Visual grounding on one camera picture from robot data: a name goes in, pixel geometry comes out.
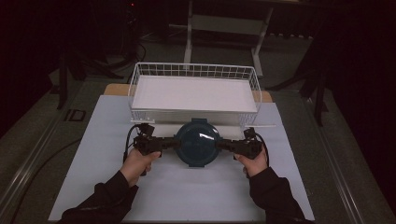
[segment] white table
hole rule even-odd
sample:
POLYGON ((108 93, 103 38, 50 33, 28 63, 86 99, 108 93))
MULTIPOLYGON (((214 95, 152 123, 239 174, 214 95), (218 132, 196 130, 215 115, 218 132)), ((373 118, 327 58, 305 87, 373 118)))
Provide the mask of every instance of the white table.
MULTIPOLYGON (((93 186, 106 182, 121 167, 125 138, 132 124, 127 96, 100 97, 49 216, 59 220, 93 193, 93 186)), ((271 166, 290 181, 294 198, 305 217, 314 219, 288 137, 275 103, 263 103, 255 124, 269 150, 271 166)), ((172 136, 179 126, 155 125, 155 136, 172 136)), ((228 127, 217 127, 226 133, 228 127)), ((189 168, 167 149, 141 177, 140 187, 125 222, 249 222, 265 220, 264 211, 248 196, 248 180, 242 164, 223 151, 205 168, 189 168)))

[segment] wire basket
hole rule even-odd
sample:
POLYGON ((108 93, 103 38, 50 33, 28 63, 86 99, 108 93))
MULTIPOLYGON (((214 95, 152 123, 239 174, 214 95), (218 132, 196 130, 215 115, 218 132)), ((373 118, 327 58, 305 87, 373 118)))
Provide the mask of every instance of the wire basket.
POLYGON ((200 64, 200 63, 137 63, 134 67, 130 89, 129 106, 132 113, 132 122, 188 122, 191 117, 210 118, 212 124, 228 124, 229 120, 236 120, 239 125, 246 126, 253 123, 262 102, 262 93, 256 71, 251 66, 200 64), (192 77, 217 78, 226 80, 245 80, 251 89, 256 110, 254 113, 214 113, 213 111, 153 111, 150 109, 133 108, 134 96, 141 76, 157 77, 192 77))

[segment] person's left hand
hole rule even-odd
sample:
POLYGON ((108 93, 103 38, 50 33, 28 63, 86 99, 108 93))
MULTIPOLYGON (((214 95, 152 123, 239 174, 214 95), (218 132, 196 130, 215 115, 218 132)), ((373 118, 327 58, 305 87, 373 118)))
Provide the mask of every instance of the person's left hand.
POLYGON ((129 187, 132 187, 139 180, 139 176, 144 172, 151 170, 151 163, 161 156, 161 152, 152 152, 143 156, 136 148, 132 149, 126 161, 120 168, 120 171, 128 181, 129 187))

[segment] metal stand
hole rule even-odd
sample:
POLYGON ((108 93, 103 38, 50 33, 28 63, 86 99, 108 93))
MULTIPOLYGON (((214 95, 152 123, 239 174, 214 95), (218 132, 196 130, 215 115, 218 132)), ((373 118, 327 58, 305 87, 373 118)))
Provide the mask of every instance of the metal stand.
POLYGON ((273 11, 274 9, 272 7, 268 9, 264 21, 196 15, 192 13, 192 0, 190 0, 187 25, 187 45, 184 53, 184 63, 191 62, 192 29, 242 35, 258 35, 259 41, 256 47, 251 50, 251 55, 253 58, 254 68, 256 69, 256 74, 258 77, 262 77, 262 65, 260 63, 259 52, 262 48, 262 42, 265 38, 273 11))

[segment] blue round object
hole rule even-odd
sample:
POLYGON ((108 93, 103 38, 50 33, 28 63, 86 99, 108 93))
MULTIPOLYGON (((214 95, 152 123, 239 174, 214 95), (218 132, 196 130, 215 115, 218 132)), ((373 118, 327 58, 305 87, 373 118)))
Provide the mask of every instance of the blue round object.
POLYGON ((192 119, 178 130, 176 139, 181 142, 176 153, 190 167, 204 167, 219 154, 215 148, 219 132, 206 119, 192 119))

